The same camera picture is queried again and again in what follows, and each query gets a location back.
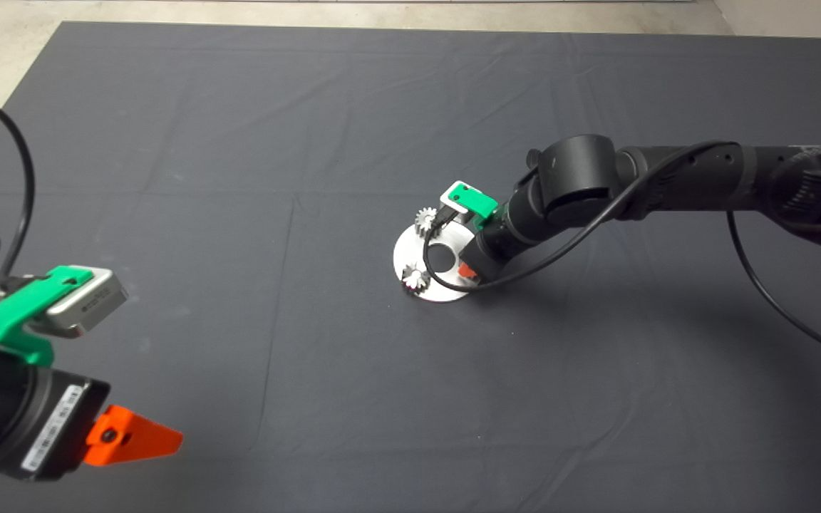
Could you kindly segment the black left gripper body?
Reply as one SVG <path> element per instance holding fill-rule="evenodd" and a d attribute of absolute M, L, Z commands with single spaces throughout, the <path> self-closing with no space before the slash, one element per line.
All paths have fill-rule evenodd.
<path fill-rule="evenodd" d="M 17 384 L 0 395 L 0 408 L 17 399 L 0 421 L 0 474 L 26 482 L 61 480 L 81 466 L 110 384 L 36 365 L 20 370 Z"/>

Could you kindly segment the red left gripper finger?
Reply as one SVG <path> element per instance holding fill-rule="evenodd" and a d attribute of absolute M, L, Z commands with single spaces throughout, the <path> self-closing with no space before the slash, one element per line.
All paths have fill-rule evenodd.
<path fill-rule="evenodd" d="M 123 406 L 110 405 L 85 440 L 86 465 L 105 467 L 176 454 L 185 436 Z"/>

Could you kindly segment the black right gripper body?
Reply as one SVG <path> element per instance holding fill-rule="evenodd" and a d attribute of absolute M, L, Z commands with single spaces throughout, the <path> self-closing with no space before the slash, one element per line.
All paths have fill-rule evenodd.
<path fill-rule="evenodd" d="M 510 221 L 508 205 L 500 204 L 480 231 L 465 246 L 465 265 L 469 275 L 479 282 L 499 279 L 502 270 L 528 249 L 537 246 L 522 236 Z"/>

